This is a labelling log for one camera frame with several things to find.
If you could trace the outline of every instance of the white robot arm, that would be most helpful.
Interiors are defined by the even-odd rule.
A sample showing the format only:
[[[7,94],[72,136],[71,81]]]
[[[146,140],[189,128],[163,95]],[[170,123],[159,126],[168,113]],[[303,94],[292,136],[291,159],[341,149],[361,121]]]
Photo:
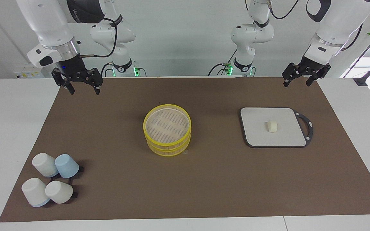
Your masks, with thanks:
[[[75,92],[72,81],[87,83],[94,87],[97,94],[103,79],[94,68],[87,70],[82,57],[109,57],[112,55],[114,67],[132,65],[128,51],[121,44],[133,41],[135,34],[129,29],[122,16],[115,9],[113,0],[16,0],[26,21],[37,34],[39,44],[28,53],[30,61],[36,67],[45,67],[55,63],[57,68],[52,75],[57,85]],[[103,45],[108,51],[115,51],[108,56],[79,54],[78,42],[75,41],[68,23],[98,23],[91,29],[94,41]]]
[[[273,26],[269,23],[270,11],[266,0],[251,0],[248,13],[254,23],[234,27],[231,35],[238,47],[233,65],[243,76],[247,76],[252,67],[255,56],[253,44],[268,42],[274,35]]]
[[[301,62],[290,63],[282,76],[284,86],[300,76],[310,75],[306,84],[325,77],[329,60],[337,55],[351,34],[370,14],[370,0],[308,0],[308,16],[319,23]]]

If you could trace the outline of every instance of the table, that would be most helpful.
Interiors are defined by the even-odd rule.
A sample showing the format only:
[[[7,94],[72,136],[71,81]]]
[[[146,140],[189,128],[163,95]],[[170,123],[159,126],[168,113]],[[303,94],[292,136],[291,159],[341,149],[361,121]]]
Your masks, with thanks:
[[[370,91],[350,79],[318,81],[370,171]],[[59,88],[52,79],[0,79],[0,214]],[[367,230],[370,215],[0,223],[0,230]]]

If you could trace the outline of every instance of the black cable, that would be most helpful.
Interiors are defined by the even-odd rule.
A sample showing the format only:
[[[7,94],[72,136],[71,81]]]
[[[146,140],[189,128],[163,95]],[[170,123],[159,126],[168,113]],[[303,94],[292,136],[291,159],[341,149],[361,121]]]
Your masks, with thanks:
[[[361,33],[361,30],[362,30],[362,26],[363,26],[363,25],[364,25],[364,24],[361,24],[361,26],[359,27],[358,33],[357,33],[357,35],[355,36],[354,40],[351,42],[351,44],[349,44],[349,46],[347,46],[347,47],[345,47],[345,48],[342,48],[340,51],[346,51],[346,50],[348,50],[348,48],[349,48],[349,47],[352,47],[352,45],[354,45],[355,41],[357,41],[357,39],[358,39],[358,37],[359,37],[359,35],[360,35],[360,33]]]
[[[107,69],[107,70],[105,71],[105,77],[107,77],[107,71],[113,71],[113,69],[112,69],[112,68]]]
[[[110,21],[110,22],[114,23],[114,20],[109,19],[109,18],[103,18],[103,20]]]
[[[107,21],[112,22],[112,23],[111,23],[111,25],[112,25],[113,23],[115,23],[115,22],[114,22],[114,21],[112,21],[111,19],[103,18],[103,20],[107,20]],[[107,54],[106,56],[99,56],[99,55],[81,55],[81,57],[82,57],[82,58],[85,58],[85,57],[102,57],[102,58],[103,58],[103,57],[110,57],[110,56],[113,54],[113,52],[115,51],[117,38],[118,38],[118,28],[117,28],[117,26],[115,26],[115,39],[114,39],[114,41],[113,41],[113,48],[112,48],[112,51],[111,51],[109,54]]]
[[[270,2],[268,3],[268,7],[269,7],[269,10],[270,10],[270,13],[272,14],[272,16],[276,19],[284,19],[286,18],[291,12],[292,10],[294,10],[295,6],[298,4],[299,0],[296,0],[295,4],[292,6],[291,10],[289,10],[289,12],[283,16],[283,17],[277,17],[273,14],[273,9],[272,9],[272,5],[270,4]]]
[[[211,71],[208,73],[208,76],[210,76],[210,74],[212,73],[212,71],[213,71],[215,68],[217,68],[217,67],[219,67],[219,66],[221,66],[221,65],[222,65],[222,63],[220,63],[220,64],[216,64],[214,67],[212,67]]]
[[[228,63],[232,60],[233,56],[236,54],[236,51],[238,51],[238,48],[235,50],[235,52],[232,54],[231,58],[228,60]]]
[[[115,27],[115,40],[113,41],[112,51],[109,54],[107,54],[106,56],[94,55],[94,57],[110,57],[113,54],[113,52],[115,51],[117,38],[118,38],[118,29]]]
[[[222,71],[222,73],[224,72],[224,71],[226,71],[227,69],[226,68],[224,68],[224,69],[221,69],[221,70],[219,70],[218,71],[218,73],[216,74],[216,75],[219,75],[219,72],[221,72]]]
[[[145,77],[148,77],[148,76],[146,75],[146,70],[145,70],[145,69],[143,69],[142,67],[138,67],[138,70],[144,70],[144,72],[145,72]]]
[[[102,67],[102,70],[101,70],[101,77],[102,77],[102,75],[103,75],[103,73],[104,73],[105,68],[106,68],[108,65],[109,65],[109,63],[105,64],[105,65],[104,65],[104,67]]]
[[[352,77],[351,77],[351,79],[353,79],[355,76],[358,76],[358,75],[360,75],[360,74],[366,74],[366,73],[367,73],[367,72],[363,72],[363,73],[356,74],[356,75],[352,76]]]

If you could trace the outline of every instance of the yellow steamer rim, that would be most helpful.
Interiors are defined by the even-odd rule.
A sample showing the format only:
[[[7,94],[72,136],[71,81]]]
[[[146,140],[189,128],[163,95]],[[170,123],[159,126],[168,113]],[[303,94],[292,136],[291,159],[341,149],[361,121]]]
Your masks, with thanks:
[[[173,104],[153,108],[144,119],[143,129],[149,148],[160,156],[181,154],[191,140],[191,118]]]

